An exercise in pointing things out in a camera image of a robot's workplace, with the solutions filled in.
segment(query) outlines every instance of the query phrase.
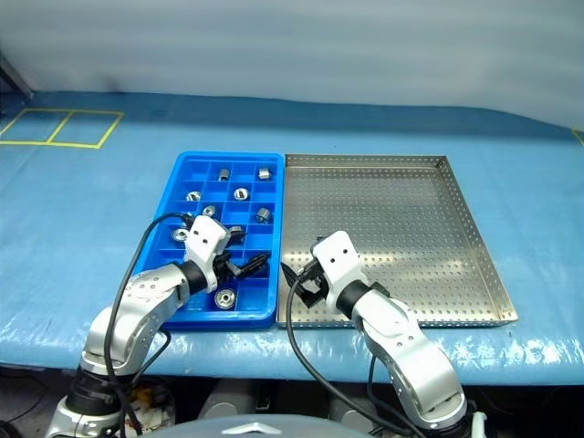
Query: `blue table surface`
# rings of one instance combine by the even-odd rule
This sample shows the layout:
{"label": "blue table surface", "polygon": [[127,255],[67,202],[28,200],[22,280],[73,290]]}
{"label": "blue table surface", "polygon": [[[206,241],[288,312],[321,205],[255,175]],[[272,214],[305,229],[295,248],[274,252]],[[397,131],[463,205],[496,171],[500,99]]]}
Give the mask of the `blue table surface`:
{"label": "blue table surface", "polygon": [[[24,105],[1,101],[0,129]],[[1,363],[77,367],[182,151],[443,154],[519,321],[426,335],[466,384],[584,383],[584,146],[567,129],[483,109],[153,94],[38,93],[27,105],[125,116],[99,150],[0,145]],[[95,141],[103,128],[81,119],[70,141]],[[34,118],[11,129],[45,130]],[[370,354],[354,329],[297,337],[329,379],[366,380]],[[151,371],[308,378],[276,327],[175,332]],[[387,381],[381,367],[376,379]]]}

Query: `metal nut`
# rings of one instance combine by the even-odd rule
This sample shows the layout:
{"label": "metal nut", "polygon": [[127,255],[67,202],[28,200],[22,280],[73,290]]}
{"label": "metal nut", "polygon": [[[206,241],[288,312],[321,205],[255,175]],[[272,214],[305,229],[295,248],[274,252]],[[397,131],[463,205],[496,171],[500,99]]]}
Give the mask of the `metal nut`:
{"label": "metal nut", "polygon": [[262,167],[259,171],[257,171],[257,177],[260,180],[271,180],[272,172],[267,167]]}
{"label": "metal nut", "polygon": [[268,222],[270,222],[271,218],[272,212],[270,212],[265,207],[262,207],[259,210],[257,210],[257,213],[255,214],[255,221],[259,222],[260,224],[267,224]]}
{"label": "metal nut", "polygon": [[186,194],[187,201],[200,201],[201,200],[201,192],[188,192]]}
{"label": "metal nut", "polygon": [[171,237],[174,242],[184,242],[189,236],[189,230],[186,228],[176,228],[172,230]]}
{"label": "metal nut", "polygon": [[217,181],[227,181],[229,179],[229,169],[222,169],[219,171]]}
{"label": "metal nut", "polygon": [[203,216],[213,217],[215,215],[216,209],[214,205],[207,205],[203,208],[203,212],[201,213]]}
{"label": "metal nut", "polygon": [[222,309],[232,308],[235,304],[235,292],[233,289],[221,289],[215,292],[215,305]]}
{"label": "metal nut", "polygon": [[247,198],[249,198],[249,191],[245,187],[240,187],[239,189],[235,189],[234,198],[237,201],[245,201]]}

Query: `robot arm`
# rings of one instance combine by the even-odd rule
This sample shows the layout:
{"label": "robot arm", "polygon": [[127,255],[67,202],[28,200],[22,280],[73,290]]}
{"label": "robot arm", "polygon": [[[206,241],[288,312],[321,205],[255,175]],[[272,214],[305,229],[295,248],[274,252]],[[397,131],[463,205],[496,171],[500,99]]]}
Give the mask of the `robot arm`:
{"label": "robot arm", "polygon": [[[336,232],[311,252],[314,260],[298,274],[300,284],[316,280],[322,285],[317,296],[326,299],[328,310],[355,323],[390,373],[408,418],[428,431],[450,430],[463,421],[466,398],[450,361],[423,335],[406,304],[369,281],[347,233]],[[299,293],[315,304],[305,288]]]}
{"label": "robot arm", "polygon": [[[128,387],[146,359],[154,335],[189,297],[217,289],[231,278],[243,279],[260,269],[267,255],[235,266],[225,251],[242,236],[233,235],[208,216],[197,216],[185,241],[185,261],[144,271],[128,282],[116,315],[111,347],[113,369]],[[105,308],[89,329],[81,362],[66,398],[57,406],[46,437],[103,436],[115,431],[120,401],[107,376],[105,336],[111,308]]]}

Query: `perforated metal tray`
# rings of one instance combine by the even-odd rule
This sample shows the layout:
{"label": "perforated metal tray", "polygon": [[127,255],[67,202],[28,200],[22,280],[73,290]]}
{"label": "perforated metal tray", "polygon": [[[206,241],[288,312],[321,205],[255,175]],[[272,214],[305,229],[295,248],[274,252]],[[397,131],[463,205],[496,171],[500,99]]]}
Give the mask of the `perforated metal tray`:
{"label": "perforated metal tray", "polygon": [[[371,280],[406,302],[425,327],[496,326],[517,313],[446,157],[286,157],[282,261],[295,270],[319,236],[349,233]],[[278,322],[289,287],[280,273]],[[350,323],[324,301],[295,300],[299,326]]]}

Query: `blue plastic tray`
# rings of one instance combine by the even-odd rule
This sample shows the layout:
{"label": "blue plastic tray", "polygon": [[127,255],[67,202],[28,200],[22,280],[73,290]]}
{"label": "blue plastic tray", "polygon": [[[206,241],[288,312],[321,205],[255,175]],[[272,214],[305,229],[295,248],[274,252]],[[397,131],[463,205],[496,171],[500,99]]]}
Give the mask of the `blue plastic tray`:
{"label": "blue plastic tray", "polygon": [[[272,177],[262,181],[257,176],[260,168],[267,167]],[[229,169],[228,181],[218,180],[219,171]],[[245,187],[247,201],[236,201],[234,191]],[[202,194],[198,202],[186,200],[188,192]],[[218,308],[214,293],[200,292],[166,323],[172,329],[224,327],[265,327],[273,324],[276,314],[278,262],[284,198],[284,161],[274,153],[238,152],[184,152],[174,167],[166,184],[156,216],[168,212],[200,214],[207,205],[214,205],[214,219],[229,228],[241,225],[246,231],[244,242],[228,248],[232,261],[242,265],[259,253],[269,253],[268,266],[261,272],[241,281],[219,286],[231,288],[236,294],[235,305],[228,310]],[[272,212],[269,224],[256,221],[256,211],[266,207]],[[180,219],[167,219],[158,225],[144,246],[135,272],[182,262],[184,244],[171,238],[172,230],[181,225]]]}

